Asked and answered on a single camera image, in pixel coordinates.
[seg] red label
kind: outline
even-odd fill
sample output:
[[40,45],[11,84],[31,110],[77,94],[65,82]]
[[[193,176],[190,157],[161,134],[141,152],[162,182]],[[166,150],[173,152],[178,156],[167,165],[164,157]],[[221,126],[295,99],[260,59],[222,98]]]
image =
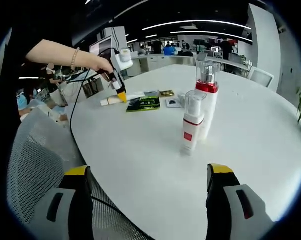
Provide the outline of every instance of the red label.
[[188,141],[192,141],[192,138],[193,138],[193,135],[187,133],[187,132],[184,132],[184,139],[188,140]]

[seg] small gold packet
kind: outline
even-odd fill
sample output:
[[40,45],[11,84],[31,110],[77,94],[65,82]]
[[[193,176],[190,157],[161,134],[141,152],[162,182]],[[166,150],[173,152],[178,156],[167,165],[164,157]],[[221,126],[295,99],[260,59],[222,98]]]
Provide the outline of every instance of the small gold packet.
[[160,93],[161,98],[167,98],[167,97],[175,96],[175,93],[173,92],[173,90],[159,91],[159,93]]

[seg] bracelet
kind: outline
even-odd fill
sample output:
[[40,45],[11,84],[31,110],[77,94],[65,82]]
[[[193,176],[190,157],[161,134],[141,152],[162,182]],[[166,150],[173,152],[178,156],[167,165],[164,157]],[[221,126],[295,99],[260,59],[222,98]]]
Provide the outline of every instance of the bracelet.
[[79,50],[80,50],[80,48],[78,47],[77,49],[76,49],[76,51],[75,51],[75,53],[74,53],[74,56],[72,57],[72,60],[71,60],[71,65],[70,65],[70,69],[71,70],[75,70],[75,59],[76,59],[76,57],[77,57],[77,54],[79,53]]

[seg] white bottle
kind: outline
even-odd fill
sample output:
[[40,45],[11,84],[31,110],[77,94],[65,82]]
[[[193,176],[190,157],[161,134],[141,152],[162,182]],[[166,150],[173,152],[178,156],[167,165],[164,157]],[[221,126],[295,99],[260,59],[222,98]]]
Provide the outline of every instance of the white bottle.
[[205,95],[198,95],[194,90],[185,96],[185,114],[183,119],[182,151],[191,155],[195,150],[204,121],[202,103]]
[[205,114],[205,120],[202,124],[200,140],[205,141],[212,126],[219,84],[216,82],[217,65],[198,61],[196,63],[196,89],[198,95],[206,95],[205,103],[202,105],[202,111]]

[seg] tube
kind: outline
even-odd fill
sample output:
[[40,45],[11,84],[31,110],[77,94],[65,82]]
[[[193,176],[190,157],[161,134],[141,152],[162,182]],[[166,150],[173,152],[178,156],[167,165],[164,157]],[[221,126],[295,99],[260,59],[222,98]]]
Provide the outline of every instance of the tube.
[[[133,100],[133,99],[138,99],[141,97],[145,97],[145,93],[143,92],[136,92],[134,94],[128,94],[127,95],[127,100]],[[103,99],[100,101],[100,105],[102,106],[108,106],[108,105],[113,105],[113,104],[119,104],[122,103],[123,101],[118,97],[118,95],[110,96],[107,99]]]

